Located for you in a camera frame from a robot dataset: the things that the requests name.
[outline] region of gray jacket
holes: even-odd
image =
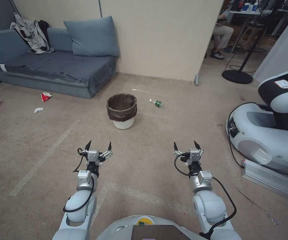
[[[37,20],[29,21],[20,17],[18,13],[14,13],[16,23],[10,24],[10,29],[15,29],[20,36],[25,39],[32,50],[36,54],[51,53],[53,48],[49,47],[49,44],[45,38],[45,35],[41,31]]]

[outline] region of white tissue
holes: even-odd
[[[43,110],[44,110],[44,108],[36,108],[35,111],[34,111],[34,113],[36,114],[36,113],[38,113],[38,112],[40,112],[40,111],[43,111]]]

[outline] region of blue pillow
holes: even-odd
[[[64,21],[73,40],[73,54],[79,56],[119,56],[113,18]]]

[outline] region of cup on desk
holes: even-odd
[[[250,3],[245,3],[242,12],[246,12],[250,7]]]

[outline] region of black stand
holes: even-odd
[[[281,8],[284,0],[277,0],[274,6],[274,9],[272,10],[271,14],[269,15],[263,29],[258,34],[257,39],[255,40],[251,50],[247,54],[242,66],[239,70],[226,70],[222,73],[222,77],[225,78],[228,81],[235,82],[235,83],[241,83],[241,84],[248,84],[253,81],[253,77],[246,72],[242,72],[243,68],[245,67],[248,59],[251,57],[253,51],[255,50],[257,44],[261,40],[261,37],[263,33],[266,31],[267,27],[271,24],[271,22],[274,20],[274,15],[276,14],[277,10]]]

